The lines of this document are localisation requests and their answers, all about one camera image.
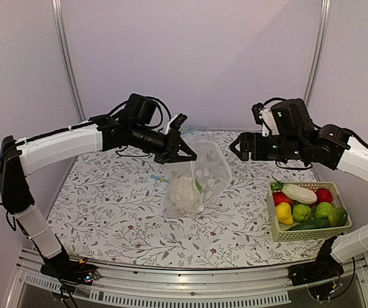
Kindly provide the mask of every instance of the table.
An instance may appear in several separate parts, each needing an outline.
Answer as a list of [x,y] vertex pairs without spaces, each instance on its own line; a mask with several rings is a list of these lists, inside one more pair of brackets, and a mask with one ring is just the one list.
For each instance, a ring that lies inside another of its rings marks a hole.
[[[229,188],[195,217],[160,215],[168,174],[153,157],[119,157],[114,150],[81,155],[48,216],[67,251],[100,261],[171,268],[241,268],[314,259],[322,241],[273,242],[266,195],[272,176],[316,181],[312,171],[273,162],[242,162],[228,149],[239,132],[190,132],[212,140],[232,171]],[[142,154],[139,150],[123,153]]]

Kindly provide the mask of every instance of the plastic bag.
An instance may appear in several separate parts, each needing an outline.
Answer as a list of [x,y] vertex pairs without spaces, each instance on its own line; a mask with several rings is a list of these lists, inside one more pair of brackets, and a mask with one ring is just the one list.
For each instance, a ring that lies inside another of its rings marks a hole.
[[197,153],[196,161],[169,165],[163,216],[178,218],[201,213],[204,205],[231,182],[231,170],[215,142],[195,141],[190,146]]

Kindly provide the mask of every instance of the green lime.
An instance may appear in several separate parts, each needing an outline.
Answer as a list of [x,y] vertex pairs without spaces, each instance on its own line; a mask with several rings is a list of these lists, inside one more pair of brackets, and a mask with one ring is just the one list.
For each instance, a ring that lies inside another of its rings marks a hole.
[[348,212],[342,207],[334,207],[328,215],[331,227],[344,226],[348,220]]
[[307,204],[298,203],[297,205],[294,205],[294,208],[292,209],[292,217],[297,223],[309,220],[311,218],[311,214],[311,208]]
[[332,204],[328,202],[321,202],[315,209],[315,219],[326,219],[328,218],[329,212],[333,209]]

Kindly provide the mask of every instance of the basket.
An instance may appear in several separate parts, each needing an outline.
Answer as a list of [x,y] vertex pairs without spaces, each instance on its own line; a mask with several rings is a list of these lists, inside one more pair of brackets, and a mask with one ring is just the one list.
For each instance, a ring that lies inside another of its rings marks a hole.
[[[343,231],[351,228],[352,221],[349,217],[346,224],[342,227],[331,227],[331,228],[323,228],[323,229],[313,229],[313,230],[298,230],[298,231],[286,231],[292,226],[286,226],[284,224],[279,224],[277,216],[274,198],[272,197],[271,183],[268,185],[268,198],[267,198],[267,206],[268,206],[268,215],[269,222],[272,228],[272,238],[275,242],[287,242],[287,241],[302,241],[305,239],[325,239],[335,235],[341,234]],[[295,184],[301,187],[309,188],[309,189],[318,189],[318,188],[327,188],[332,193],[333,196],[333,206],[334,207],[343,207],[346,209],[344,202],[340,197],[340,193],[336,185],[332,182],[291,182],[291,184]]]

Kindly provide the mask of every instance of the tabletop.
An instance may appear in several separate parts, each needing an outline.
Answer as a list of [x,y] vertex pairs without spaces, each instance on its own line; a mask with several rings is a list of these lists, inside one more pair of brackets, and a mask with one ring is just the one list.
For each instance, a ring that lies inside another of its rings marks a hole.
[[[232,172],[231,184],[202,213],[161,215],[168,165],[149,157],[120,157],[115,150],[76,159],[48,216],[70,254],[110,262],[172,268],[239,268],[314,259],[317,241],[274,242],[267,185],[314,182],[311,170],[291,171],[273,162],[242,162],[229,151],[239,132],[191,132],[187,142],[215,141]],[[124,154],[139,155],[139,150]]]

